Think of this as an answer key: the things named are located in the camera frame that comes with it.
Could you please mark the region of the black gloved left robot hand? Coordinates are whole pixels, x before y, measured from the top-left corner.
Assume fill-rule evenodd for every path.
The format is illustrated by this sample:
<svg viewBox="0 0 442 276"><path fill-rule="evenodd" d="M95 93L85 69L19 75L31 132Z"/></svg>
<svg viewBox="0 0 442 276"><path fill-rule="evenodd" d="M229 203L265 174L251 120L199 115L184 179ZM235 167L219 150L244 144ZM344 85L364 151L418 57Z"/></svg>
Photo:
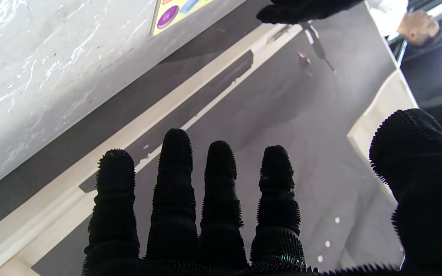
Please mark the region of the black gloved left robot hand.
<svg viewBox="0 0 442 276"><path fill-rule="evenodd" d="M302 21L322 20L349 10L363 0L272 0L256 18L262 23L295 25Z"/></svg>

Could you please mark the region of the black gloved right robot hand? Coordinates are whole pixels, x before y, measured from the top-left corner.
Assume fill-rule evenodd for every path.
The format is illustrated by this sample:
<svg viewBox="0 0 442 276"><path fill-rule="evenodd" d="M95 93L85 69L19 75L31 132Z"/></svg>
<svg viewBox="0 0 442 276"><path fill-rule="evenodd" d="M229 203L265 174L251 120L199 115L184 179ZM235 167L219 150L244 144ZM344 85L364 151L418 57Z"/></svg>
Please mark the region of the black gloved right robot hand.
<svg viewBox="0 0 442 276"><path fill-rule="evenodd" d="M139 257L135 170L112 149L100 159L83 276L442 276L442 127L428 113L398 110L377 129L369 157L398 206L391 220L405 252L402 267L369 264L318 271L305 262L293 168L282 146L265 149L256 235L246 259L236 162L230 146L209 147L201 232L195 224L188 135L170 129L158 161L146 256Z"/></svg>

